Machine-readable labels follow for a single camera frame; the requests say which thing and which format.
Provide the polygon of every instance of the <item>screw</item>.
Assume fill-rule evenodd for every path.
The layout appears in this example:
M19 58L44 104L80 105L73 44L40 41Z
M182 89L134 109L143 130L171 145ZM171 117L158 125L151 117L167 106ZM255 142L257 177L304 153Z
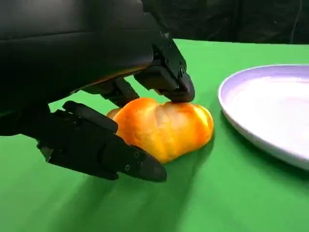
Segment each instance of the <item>screw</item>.
M130 170L130 165L126 165L125 170L128 172Z

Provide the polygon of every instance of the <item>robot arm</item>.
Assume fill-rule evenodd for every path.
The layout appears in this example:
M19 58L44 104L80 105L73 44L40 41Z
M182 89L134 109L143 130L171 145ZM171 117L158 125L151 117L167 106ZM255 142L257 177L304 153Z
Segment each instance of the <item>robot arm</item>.
M155 158L115 135L113 120L72 101L53 113L48 107L79 90L122 107L139 97L123 79L129 75L174 102L194 99L184 58L142 3L11 0L0 12L0 67L8 75L0 135L36 139L48 163L74 171L165 181Z

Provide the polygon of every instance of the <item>white plate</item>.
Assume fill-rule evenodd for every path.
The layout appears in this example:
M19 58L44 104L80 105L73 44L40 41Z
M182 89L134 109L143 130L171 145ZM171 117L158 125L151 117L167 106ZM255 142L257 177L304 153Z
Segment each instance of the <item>white plate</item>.
M309 65L240 71L219 88L224 115L257 147L309 170Z

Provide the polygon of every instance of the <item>green table surface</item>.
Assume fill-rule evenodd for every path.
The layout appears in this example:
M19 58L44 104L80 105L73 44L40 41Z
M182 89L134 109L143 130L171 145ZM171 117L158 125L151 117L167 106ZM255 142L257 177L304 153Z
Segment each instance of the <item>green table surface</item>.
M217 99L219 84L229 75L253 66L309 63L309 46L176 43L195 84L194 102L213 115L213 142L166 165L168 181L153 184L124 175L110 182L56 167L45 163L34 140L1 137L1 231L309 231L309 175L240 137L222 116ZM140 96L166 101L132 77L128 80ZM67 99L104 114L114 108L84 92Z

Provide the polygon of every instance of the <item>black robotic finger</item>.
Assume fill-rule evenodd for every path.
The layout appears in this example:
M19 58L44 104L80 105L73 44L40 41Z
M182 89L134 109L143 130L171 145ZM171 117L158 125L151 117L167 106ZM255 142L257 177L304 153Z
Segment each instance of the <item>black robotic finger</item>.
M63 108L66 111L54 113L43 107L28 110L16 128L38 141L48 163L108 180L118 179L117 172L154 182L166 180L156 159L115 134L113 120L73 101Z
M167 172L161 163L146 151L113 140L103 149L102 163L131 177L152 182L165 182Z
M139 98L129 82L124 78L111 79L84 89L91 94L100 94L118 107L123 107L130 101Z

